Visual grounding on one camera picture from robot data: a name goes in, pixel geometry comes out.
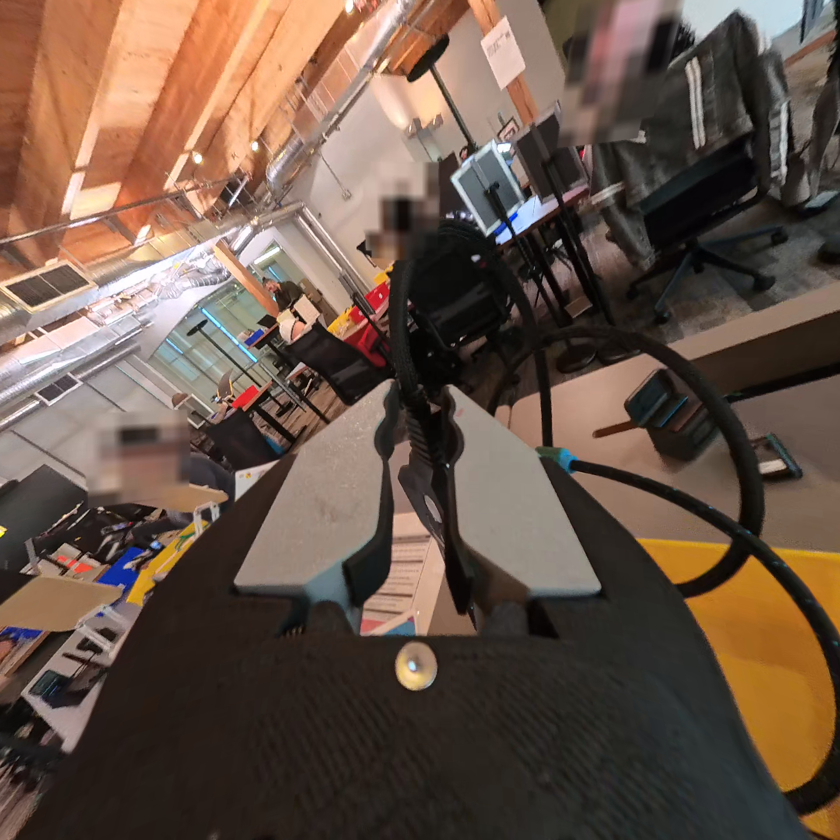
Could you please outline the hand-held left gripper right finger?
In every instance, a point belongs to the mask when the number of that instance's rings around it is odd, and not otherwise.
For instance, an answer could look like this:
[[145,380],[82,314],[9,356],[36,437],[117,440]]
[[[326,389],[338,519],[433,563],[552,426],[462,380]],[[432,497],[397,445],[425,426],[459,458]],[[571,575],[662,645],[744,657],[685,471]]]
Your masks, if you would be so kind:
[[442,394],[448,537],[471,601],[504,603],[599,595],[602,585],[534,448],[467,394]]

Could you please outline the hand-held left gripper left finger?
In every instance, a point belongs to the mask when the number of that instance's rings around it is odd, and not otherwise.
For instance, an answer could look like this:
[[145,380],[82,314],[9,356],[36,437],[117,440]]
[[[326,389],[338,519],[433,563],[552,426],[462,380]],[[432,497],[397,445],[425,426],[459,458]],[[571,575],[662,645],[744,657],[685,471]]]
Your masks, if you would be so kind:
[[301,448],[234,578],[238,593],[362,607],[391,568],[397,383]]

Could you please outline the black hub adapter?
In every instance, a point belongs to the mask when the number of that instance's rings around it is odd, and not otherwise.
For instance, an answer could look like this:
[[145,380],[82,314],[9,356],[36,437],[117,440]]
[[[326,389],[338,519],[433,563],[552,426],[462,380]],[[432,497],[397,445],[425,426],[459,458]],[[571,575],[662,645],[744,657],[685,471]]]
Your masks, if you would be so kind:
[[395,379],[400,387],[402,404],[406,410],[406,422],[411,454],[410,471],[415,475],[419,497],[410,487],[404,490],[410,501],[420,500],[418,513],[430,513],[425,497],[435,504],[442,521],[430,518],[429,530],[438,541],[444,557],[445,576],[452,595],[455,609],[461,615],[468,615],[475,628],[480,621],[476,616],[473,594],[473,578],[466,555],[453,543],[450,533],[451,517],[448,513],[447,479],[448,461],[445,449],[445,426],[447,415],[443,412],[433,414],[424,387],[419,379],[413,361],[408,337],[408,302],[410,289],[414,282],[417,261],[441,249],[439,241],[453,242],[467,249],[469,255],[478,255],[484,260],[489,271],[498,275],[499,282],[507,291],[520,311],[523,319],[526,340],[526,358],[533,358],[537,372],[540,410],[542,417],[542,441],[552,444],[552,409],[550,406],[550,378],[548,363],[543,347],[543,337],[533,314],[528,296],[519,281],[504,266],[497,253],[495,243],[481,235],[474,227],[454,219],[443,219],[435,230],[425,239],[420,240],[414,251],[414,259],[404,260],[402,269],[392,277],[390,296],[390,348]]

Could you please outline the yellow plastic bin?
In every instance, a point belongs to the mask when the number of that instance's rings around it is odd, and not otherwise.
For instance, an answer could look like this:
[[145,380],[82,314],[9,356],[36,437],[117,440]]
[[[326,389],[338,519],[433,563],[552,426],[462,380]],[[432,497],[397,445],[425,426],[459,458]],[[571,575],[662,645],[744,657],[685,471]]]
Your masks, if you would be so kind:
[[[640,539],[676,583],[707,570],[721,543]],[[838,553],[777,549],[839,628]],[[793,601],[756,559],[730,581],[691,598],[752,740],[783,790],[812,777],[834,731],[834,699],[822,652]]]

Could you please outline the black office chair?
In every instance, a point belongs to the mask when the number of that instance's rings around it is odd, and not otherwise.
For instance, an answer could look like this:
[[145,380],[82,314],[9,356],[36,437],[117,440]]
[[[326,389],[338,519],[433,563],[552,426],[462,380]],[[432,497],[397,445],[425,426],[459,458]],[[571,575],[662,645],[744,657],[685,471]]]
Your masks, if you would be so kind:
[[714,229],[756,207],[772,190],[782,189],[759,185],[758,165],[752,158],[751,148],[750,140],[730,143],[709,160],[693,164],[643,202],[643,221],[654,246],[654,264],[631,282],[626,297],[636,299],[645,284],[673,267],[653,306],[657,325],[671,319],[670,295],[708,267],[750,278],[756,293],[773,287],[774,276],[732,259],[728,252],[747,243],[782,245],[789,238],[783,225],[766,225],[725,238],[704,239]]
[[239,407],[228,410],[218,422],[207,422],[204,433],[226,458],[233,471],[254,469],[278,461],[276,451]]
[[501,334],[522,286],[488,238],[465,221],[442,219],[411,270],[409,308],[432,352],[455,361],[466,345],[485,340],[508,368]]
[[331,334],[320,322],[305,328],[286,346],[298,363],[318,373],[342,404],[352,406],[393,378],[390,367],[376,366],[360,350]]

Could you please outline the dark green battery charger case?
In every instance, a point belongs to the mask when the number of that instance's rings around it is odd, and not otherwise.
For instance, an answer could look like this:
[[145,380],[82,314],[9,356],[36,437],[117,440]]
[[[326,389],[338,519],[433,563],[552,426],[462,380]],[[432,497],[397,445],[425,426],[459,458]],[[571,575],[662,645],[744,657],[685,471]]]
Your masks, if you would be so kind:
[[699,398],[666,369],[651,373],[625,400],[624,409],[667,459],[692,461],[718,436],[718,426]]

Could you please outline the black floor lamp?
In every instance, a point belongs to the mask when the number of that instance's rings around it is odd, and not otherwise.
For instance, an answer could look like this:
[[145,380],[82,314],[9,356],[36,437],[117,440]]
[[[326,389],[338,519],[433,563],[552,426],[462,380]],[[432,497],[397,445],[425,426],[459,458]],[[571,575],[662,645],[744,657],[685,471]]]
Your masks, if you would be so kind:
[[250,380],[250,382],[252,382],[253,385],[256,386],[258,389],[261,388],[263,386],[262,383],[259,380],[257,380],[255,378],[255,376],[252,373],[250,373],[250,371],[248,369],[246,369],[241,363],[239,363],[233,355],[231,355],[229,352],[227,352],[226,349],[221,344],[219,344],[205,330],[206,325],[207,325],[207,320],[204,319],[204,320],[198,322],[193,327],[191,327],[187,331],[186,335],[190,336],[190,337],[192,337],[196,334],[201,335],[207,342],[209,342],[216,349],[217,352],[219,352],[223,357],[225,357],[225,359],[228,362],[230,362],[231,365],[233,365],[234,368],[236,370],[238,370],[241,375],[247,377]]
[[446,52],[448,46],[449,36],[447,34],[441,35],[435,42],[433,42],[431,46],[429,46],[424,51],[424,53],[415,63],[413,68],[408,71],[408,73],[406,74],[406,81],[408,83],[415,83],[421,78],[423,78],[425,75],[431,74],[432,79],[434,80],[437,86],[437,89],[444,98],[448,109],[450,110],[458,126],[459,131],[465,139],[467,156],[471,156],[477,151],[476,140],[472,132],[469,130],[469,127],[467,126],[463,115],[461,114],[457,104],[455,103],[455,100],[450,94],[445,82],[443,81],[443,78],[441,77],[437,69],[437,63]]

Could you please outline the grey framed screen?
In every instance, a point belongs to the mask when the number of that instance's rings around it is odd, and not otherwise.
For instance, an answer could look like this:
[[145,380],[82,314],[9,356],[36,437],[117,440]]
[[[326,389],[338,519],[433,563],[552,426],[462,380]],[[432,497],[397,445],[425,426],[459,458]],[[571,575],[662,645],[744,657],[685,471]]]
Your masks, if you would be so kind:
[[497,237],[527,201],[511,168],[511,145],[491,140],[462,161],[449,177],[461,202],[485,236]]

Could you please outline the white ceiling vent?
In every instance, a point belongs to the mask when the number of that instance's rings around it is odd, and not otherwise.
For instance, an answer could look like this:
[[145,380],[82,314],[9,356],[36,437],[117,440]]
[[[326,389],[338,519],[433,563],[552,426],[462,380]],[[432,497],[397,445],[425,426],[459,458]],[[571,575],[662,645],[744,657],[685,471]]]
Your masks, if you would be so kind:
[[97,284],[78,266],[57,261],[51,266],[2,280],[1,294],[16,308],[34,314],[96,287]]

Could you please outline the grey striped jacket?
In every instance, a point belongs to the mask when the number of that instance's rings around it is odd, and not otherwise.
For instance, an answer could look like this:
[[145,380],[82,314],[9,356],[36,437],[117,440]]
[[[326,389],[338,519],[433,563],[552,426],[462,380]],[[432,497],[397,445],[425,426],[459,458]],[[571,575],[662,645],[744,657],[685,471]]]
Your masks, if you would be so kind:
[[591,205],[632,266],[653,266],[642,205],[660,188],[739,140],[750,140],[762,188],[783,188],[794,138],[779,52],[734,10],[674,59],[654,114],[635,139],[591,147]]

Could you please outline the white wall notice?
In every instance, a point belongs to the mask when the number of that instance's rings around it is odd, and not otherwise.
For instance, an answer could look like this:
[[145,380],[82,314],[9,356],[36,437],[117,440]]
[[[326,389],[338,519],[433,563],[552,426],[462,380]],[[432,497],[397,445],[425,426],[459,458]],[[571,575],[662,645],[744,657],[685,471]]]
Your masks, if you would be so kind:
[[507,16],[482,38],[480,46],[499,89],[508,88],[524,73],[526,62]]

